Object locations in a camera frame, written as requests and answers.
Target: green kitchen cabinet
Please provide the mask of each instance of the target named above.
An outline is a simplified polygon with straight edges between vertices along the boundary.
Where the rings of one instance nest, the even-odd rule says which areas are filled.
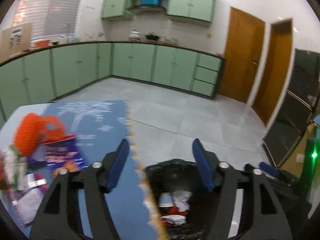
[[[221,59],[206,54],[200,54],[198,66],[219,71],[221,66]]]
[[[190,17],[198,20],[210,22],[213,0],[191,0]]]
[[[55,98],[52,88],[50,50],[40,51],[23,58],[27,88],[31,104],[48,103]]]
[[[190,90],[196,58],[197,53],[195,51],[178,49],[175,64],[173,65],[173,87]]]
[[[80,87],[79,64],[75,45],[52,49],[53,72],[57,96],[62,96]]]
[[[110,76],[112,43],[98,43],[98,78]]]
[[[156,66],[153,75],[153,82],[166,86],[171,85],[172,68],[175,63],[177,48],[157,46]]]
[[[202,67],[197,67],[196,79],[215,84],[218,78],[218,72]]]
[[[19,106],[30,104],[26,92],[26,79],[23,75],[22,58],[0,68],[0,98],[7,119]]]
[[[188,17],[191,0],[169,0],[167,14]]]
[[[77,53],[80,87],[96,80],[97,46],[96,44],[74,45]]]
[[[127,0],[105,0],[102,18],[108,19],[112,17],[131,16],[126,11]]]
[[[155,46],[132,44],[131,78],[150,81]]]
[[[210,97],[212,95],[213,89],[214,85],[212,84],[194,80],[192,91]]]
[[[113,75],[121,77],[130,77],[131,65],[130,43],[115,43],[113,51]]]

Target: tiled floor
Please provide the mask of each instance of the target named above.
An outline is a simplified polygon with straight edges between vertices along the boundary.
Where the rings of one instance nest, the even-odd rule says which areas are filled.
[[[182,92],[109,78],[68,96],[70,100],[128,100],[135,142],[142,164],[180,158],[194,161],[191,144],[199,138],[204,148],[235,169],[268,162],[261,148],[263,123],[244,103],[218,95],[208,100]],[[243,191],[237,190],[229,237],[238,232]]]

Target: trash bag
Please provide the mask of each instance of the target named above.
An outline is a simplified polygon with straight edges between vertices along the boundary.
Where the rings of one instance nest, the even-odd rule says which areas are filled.
[[[209,192],[202,183],[199,170],[194,162],[180,159],[158,163],[145,168],[155,200],[159,204],[161,193],[178,190],[192,193],[188,204],[190,210],[186,223],[167,226],[171,240],[202,239],[206,225],[212,216],[216,193]]]

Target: white wall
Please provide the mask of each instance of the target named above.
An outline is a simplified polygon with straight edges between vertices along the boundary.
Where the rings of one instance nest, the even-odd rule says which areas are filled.
[[[83,36],[83,33],[96,33],[102,30],[100,10],[103,0],[84,1],[87,2],[84,2],[81,7],[79,35],[83,39],[88,39]],[[87,8],[87,5],[94,7],[94,9]],[[177,38],[183,47],[210,53],[224,53],[228,37],[230,7],[243,10],[266,22],[263,51],[255,82],[248,98],[249,105],[254,102],[262,78],[268,54],[271,23],[280,21],[280,18],[292,18],[293,26],[298,31],[298,33],[293,32],[293,49],[289,71],[277,107],[267,125],[270,127],[284,99],[285,88],[291,76],[294,48],[320,52],[320,22],[306,0],[216,0],[213,24],[210,28],[172,22],[164,14],[149,14],[137,16],[132,21],[109,23],[105,28],[108,33],[110,32],[107,40],[127,40],[128,33],[135,29],[143,34],[153,31],[169,39]]]

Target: white pot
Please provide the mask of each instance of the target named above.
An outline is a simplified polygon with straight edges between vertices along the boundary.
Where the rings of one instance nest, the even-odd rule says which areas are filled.
[[[132,32],[129,33],[129,39],[130,40],[139,40],[141,37],[141,33],[137,32],[136,30],[133,30]]]

